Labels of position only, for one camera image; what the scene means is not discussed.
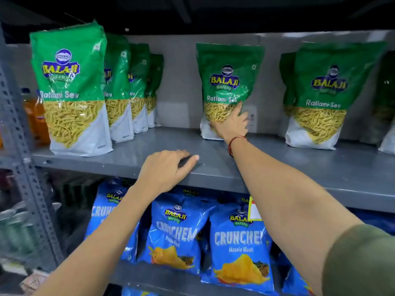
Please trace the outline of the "person's right hand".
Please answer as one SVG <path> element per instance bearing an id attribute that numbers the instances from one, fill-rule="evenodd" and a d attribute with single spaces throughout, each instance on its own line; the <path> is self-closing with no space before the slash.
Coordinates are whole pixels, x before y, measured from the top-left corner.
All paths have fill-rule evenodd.
<path id="1" fill-rule="evenodd" d="M 243 103 L 239 102 L 224 122 L 211 121 L 210 126 L 217 132 L 227 145 L 235 137 L 245 136 L 248 133 L 249 113 L 241 113 Z"/>

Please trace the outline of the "person's left hand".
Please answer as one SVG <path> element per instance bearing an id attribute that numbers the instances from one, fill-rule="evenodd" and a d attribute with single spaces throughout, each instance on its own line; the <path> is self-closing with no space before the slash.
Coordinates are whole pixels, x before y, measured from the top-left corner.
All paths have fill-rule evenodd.
<path id="1" fill-rule="evenodd" d="M 163 150 L 149 155 L 141 167 L 136 186 L 155 196 L 174 188 L 177 185 L 175 183 L 177 155 L 190 155 L 190 153 L 186 150 Z M 183 159 L 179 167 L 186 161 L 187 159 Z"/>

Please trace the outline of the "green snack packet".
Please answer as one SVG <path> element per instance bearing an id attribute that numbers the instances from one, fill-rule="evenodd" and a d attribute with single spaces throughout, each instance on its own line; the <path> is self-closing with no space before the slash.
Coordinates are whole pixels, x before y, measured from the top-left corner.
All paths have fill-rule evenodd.
<path id="1" fill-rule="evenodd" d="M 211 122 L 224 122 L 236 105 L 251 95 L 265 49 L 259 45 L 197 43 L 196 55 L 202 83 L 203 139 L 222 140 Z"/>

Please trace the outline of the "person's left forearm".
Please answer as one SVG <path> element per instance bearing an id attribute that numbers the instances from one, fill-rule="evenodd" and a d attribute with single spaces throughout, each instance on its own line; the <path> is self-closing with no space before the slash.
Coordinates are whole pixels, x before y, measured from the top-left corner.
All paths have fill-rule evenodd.
<path id="1" fill-rule="evenodd" d="M 110 215 L 32 296 L 102 296 L 137 222 L 148 205 L 166 190 L 161 184 L 137 180 Z"/>

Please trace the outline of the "person's right forearm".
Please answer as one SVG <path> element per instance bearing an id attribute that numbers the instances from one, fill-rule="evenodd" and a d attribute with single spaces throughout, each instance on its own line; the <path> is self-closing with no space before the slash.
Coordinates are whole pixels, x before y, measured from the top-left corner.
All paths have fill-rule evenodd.
<path id="1" fill-rule="evenodd" d="M 363 222 L 311 178 L 242 136 L 229 147 L 268 233 L 313 293 L 322 296 L 323 267 L 331 247 Z"/>

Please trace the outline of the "white label sticker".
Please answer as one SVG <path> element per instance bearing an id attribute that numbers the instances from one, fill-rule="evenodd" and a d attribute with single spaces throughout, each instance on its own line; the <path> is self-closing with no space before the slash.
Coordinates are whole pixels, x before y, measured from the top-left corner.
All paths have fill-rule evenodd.
<path id="1" fill-rule="evenodd" d="M 248 131 L 249 133 L 257 133 L 257 120 L 258 120 L 258 112 L 257 112 L 257 107 L 255 105 L 243 105 L 243 111 L 248 112 L 248 119 L 249 119 L 249 124 L 248 124 Z"/>

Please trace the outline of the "row of blue chip packets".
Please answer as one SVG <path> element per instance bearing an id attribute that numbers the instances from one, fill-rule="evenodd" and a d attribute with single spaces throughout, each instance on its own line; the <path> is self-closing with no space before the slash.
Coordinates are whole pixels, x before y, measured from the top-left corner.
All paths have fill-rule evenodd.
<path id="1" fill-rule="evenodd" d="M 252 198 L 220 201 L 215 190 L 177 187 L 159 196 L 128 240 L 119 261 L 146 262 L 198 275 L 202 283 L 269 296 L 314 296 L 284 254 L 271 257 L 272 239 Z M 122 287 L 122 296 L 156 296 Z"/>

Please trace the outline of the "grey metal shelf board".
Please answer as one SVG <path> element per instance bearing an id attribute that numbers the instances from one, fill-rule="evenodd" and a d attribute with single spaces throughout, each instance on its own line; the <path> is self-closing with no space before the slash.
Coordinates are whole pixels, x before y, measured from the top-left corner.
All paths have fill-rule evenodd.
<path id="1" fill-rule="evenodd" d="M 161 296 L 269 296 L 234 287 L 202 283 L 198 275 L 160 265 L 121 260 L 109 282 L 152 292 Z"/>
<path id="2" fill-rule="evenodd" d="M 260 150 L 311 177 L 344 206 L 395 213 L 395 155 L 353 142 L 339 142 L 333 151 L 293 148 L 273 135 L 247 137 Z M 146 157 L 165 149 L 200 156 L 182 185 L 248 192 L 225 143 L 205 140 L 196 129 L 150 129 L 95 157 L 56 155 L 43 147 L 32 152 L 32 161 L 37 167 L 136 179 Z"/>

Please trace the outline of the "orange drink bottle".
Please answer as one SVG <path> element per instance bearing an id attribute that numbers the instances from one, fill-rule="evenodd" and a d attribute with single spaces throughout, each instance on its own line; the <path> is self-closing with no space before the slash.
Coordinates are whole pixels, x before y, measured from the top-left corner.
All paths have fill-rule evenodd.
<path id="1" fill-rule="evenodd" d="M 32 95 L 31 90 L 29 88 L 21 88 L 21 95 L 23 98 L 23 107 L 28 117 L 28 122 L 30 129 L 32 131 L 33 139 L 37 140 L 37 127 L 36 127 L 36 118 L 34 115 L 34 106 L 36 104 L 36 99 Z"/>
<path id="2" fill-rule="evenodd" d="M 36 122 L 37 137 L 42 145 L 49 145 L 51 143 L 48 132 L 48 127 L 45 120 L 45 109 L 43 106 L 43 99 L 39 89 L 36 89 L 36 103 L 33 108 L 34 118 Z"/>

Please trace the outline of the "perforated grey metal upright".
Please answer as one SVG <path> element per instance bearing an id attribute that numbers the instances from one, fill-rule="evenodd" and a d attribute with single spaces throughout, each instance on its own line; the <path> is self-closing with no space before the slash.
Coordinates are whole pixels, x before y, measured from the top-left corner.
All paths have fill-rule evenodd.
<path id="1" fill-rule="evenodd" d="M 22 199 L 26 202 L 38 245 L 28 262 L 33 268 L 54 271 L 65 259 L 62 233 L 52 206 L 47 178 L 33 162 L 35 149 L 21 89 L 11 69 L 10 54 L 0 21 L 0 132 Z"/>

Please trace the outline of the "green drink cans pack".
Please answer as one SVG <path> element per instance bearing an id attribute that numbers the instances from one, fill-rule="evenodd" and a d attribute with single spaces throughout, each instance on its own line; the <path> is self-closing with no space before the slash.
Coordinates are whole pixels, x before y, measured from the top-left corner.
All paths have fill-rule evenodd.
<path id="1" fill-rule="evenodd" d="M 0 211 L 0 246 L 5 253 L 19 257 L 32 255 L 36 244 L 34 224 L 25 201 Z"/>

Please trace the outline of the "olive green sleeve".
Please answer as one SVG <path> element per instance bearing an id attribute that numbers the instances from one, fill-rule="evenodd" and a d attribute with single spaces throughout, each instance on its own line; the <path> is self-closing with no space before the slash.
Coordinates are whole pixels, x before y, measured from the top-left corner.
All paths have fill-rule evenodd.
<path id="1" fill-rule="evenodd" d="M 395 296 L 395 236 L 368 224 L 347 230 L 331 247 L 323 296 Z"/>

